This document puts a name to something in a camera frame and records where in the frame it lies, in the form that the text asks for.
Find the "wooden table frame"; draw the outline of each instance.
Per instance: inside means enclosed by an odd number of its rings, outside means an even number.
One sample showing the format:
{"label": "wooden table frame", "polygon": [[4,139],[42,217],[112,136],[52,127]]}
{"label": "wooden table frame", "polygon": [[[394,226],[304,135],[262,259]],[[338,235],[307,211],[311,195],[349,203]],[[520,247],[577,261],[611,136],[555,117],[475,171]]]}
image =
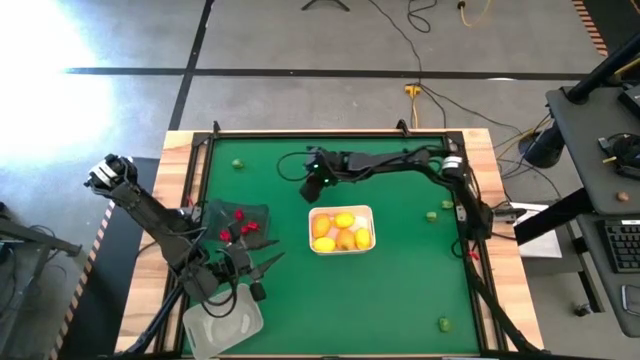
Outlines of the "wooden table frame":
{"label": "wooden table frame", "polygon": [[[421,136],[444,135],[444,132],[457,132],[464,137],[467,158],[474,169],[483,200],[495,206],[504,200],[504,190],[498,172],[495,155],[486,129],[420,129],[411,133]],[[271,131],[219,131],[223,138],[260,138],[260,137],[355,137],[355,136],[402,136],[400,130],[271,130]],[[207,151],[207,140],[211,132],[176,131],[167,134],[163,155],[160,159],[156,185],[153,191],[161,203],[167,207],[189,205],[189,199],[201,199],[206,193],[206,183],[201,186],[203,169],[209,169],[211,158]],[[494,224],[494,232],[513,236],[513,227],[507,224]],[[148,234],[143,235],[141,247],[150,243]],[[520,260],[517,244],[511,240],[493,237],[486,244],[481,243],[479,252],[486,255],[483,262],[475,262],[478,273],[485,278],[490,289],[494,289],[501,306],[512,319],[516,327],[535,346],[542,348],[542,339],[531,302],[529,289]],[[167,265],[157,247],[152,247],[137,260],[131,283],[129,297],[116,345],[116,350],[124,350],[137,339],[155,312],[160,308],[162,300],[173,286],[173,279],[167,276]],[[500,330],[486,304],[472,292],[474,318],[482,319],[484,326],[476,326],[478,341],[487,349],[514,349]],[[154,352],[174,350],[184,340],[182,332],[177,331],[181,322],[181,314],[186,309],[183,299],[176,306],[167,321],[166,327],[154,341]]]}

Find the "gray floor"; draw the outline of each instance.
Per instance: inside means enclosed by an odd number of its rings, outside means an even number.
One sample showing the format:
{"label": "gray floor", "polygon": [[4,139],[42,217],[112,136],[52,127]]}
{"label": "gray floor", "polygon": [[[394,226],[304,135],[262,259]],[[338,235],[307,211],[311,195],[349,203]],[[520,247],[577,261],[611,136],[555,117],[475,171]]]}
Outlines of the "gray floor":
{"label": "gray floor", "polygon": [[[400,35],[362,0],[345,0],[351,13],[320,2],[217,0],[198,67],[415,70]],[[378,0],[416,41],[430,71],[589,71],[601,58],[566,0],[496,2],[478,28],[460,23],[454,1],[426,13],[431,34],[411,29],[405,2]],[[159,157],[181,77],[56,75],[60,67],[184,67],[203,0],[129,0],[104,3],[47,1],[34,15],[16,5],[8,19],[24,32],[9,47],[30,71],[8,71],[11,89],[0,132],[0,199],[24,224],[44,224],[86,248],[93,242],[106,201],[82,187],[87,171],[109,152]],[[469,15],[481,2],[469,2]],[[21,16],[35,16],[24,27]],[[196,77],[180,129],[379,128],[408,119],[406,80]],[[541,81],[424,80],[466,107],[521,129],[545,115],[544,93],[566,83]],[[494,143],[513,135],[442,102],[449,127],[488,127]],[[440,110],[417,100],[421,127],[442,127]],[[516,159],[515,150],[506,158]],[[580,186],[565,153],[545,170],[566,195]],[[555,198],[539,175],[505,181],[516,200]],[[76,286],[86,253],[57,257],[21,314],[17,354],[48,353]],[[53,265],[60,265],[67,275]],[[625,338],[611,311],[587,318],[570,313],[583,302],[576,276],[531,278],[534,305],[547,348],[571,355],[637,359],[640,343]]]}

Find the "white plastic container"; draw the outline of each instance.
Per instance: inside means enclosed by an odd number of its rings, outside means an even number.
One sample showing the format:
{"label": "white plastic container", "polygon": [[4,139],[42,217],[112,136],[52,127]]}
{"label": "white plastic container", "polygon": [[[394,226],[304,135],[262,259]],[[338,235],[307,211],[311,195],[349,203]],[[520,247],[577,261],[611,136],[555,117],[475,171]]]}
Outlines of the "white plastic container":
{"label": "white plastic container", "polygon": [[[355,232],[360,228],[367,228],[369,230],[369,235],[371,236],[371,247],[365,250],[335,250],[332,252],[319,252],[313,248],[313,217],[318,214],[327,214],[331,217],[331,221],[333,222],[333,218],[341,213],[351,213],[355,216],[355,222],[353,225],[349,227],[349,230]],[[339,229],[335,226],[331,227],[328,237],[335,239],[338,234]],[[353,206],[333,206],[333,207],[324,207],[324,208],[313,208],[309,211],[309,248],[311,251],[318,255],[353,255],[353,254],[364,254],[367,251],[370,251],[376,246],[376,231],[373,226],[373,211],[367,205],[353,205]]]}
{"label": "white plastic container", "polygon": [[[229,296],[231,290],[217,294],[211,301],[220,302]],[[207,306],[213,314],[224,314],[231,308],[233,300],[222,306]],[[194,306],[182,317],[182,323],[197,360],[207,360],[228,348],[248,339],[262,329],[264,321],[258,304],[251,297],[249,286],[238,285],[238,301],[228,316],[214,318],[202,306]]]}

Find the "green table surface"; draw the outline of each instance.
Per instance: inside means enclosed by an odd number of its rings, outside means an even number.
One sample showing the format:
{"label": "green table surface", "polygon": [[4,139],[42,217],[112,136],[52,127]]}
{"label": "green table surface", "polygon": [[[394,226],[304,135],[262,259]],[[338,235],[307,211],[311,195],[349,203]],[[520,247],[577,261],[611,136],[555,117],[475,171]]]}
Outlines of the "green table surface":
{"label": "green table surface", "polygon": [[[281,251],[263,284],[263,329],[225,354],[468,354],[478,352],[463,263],[451,254],[455,213],[441,207],[448,190],[423,174],[376,175],[356,184],[324,189],[308,204],[301,182],[280,178],[275,164],[307,145],[331,151],[395,152],[442,146],[439,137],[219,139],[206,199],[267,204],[268,235],[280,244],[254,252],[256,262]],[[245,167],[231,163],[241,159]],[[305,156],[283,161],[290,177],[304,175]],[[376,247],[360,255],[319,256],[309,248],[308,214],[314,207],[368,205]],[[426,221],[435,211],[437,221]],[[219,242],[207,241],[210,249]],[[438,319],[452,324],[440,332]],[[184,353],[190,354],[185,341]]]}

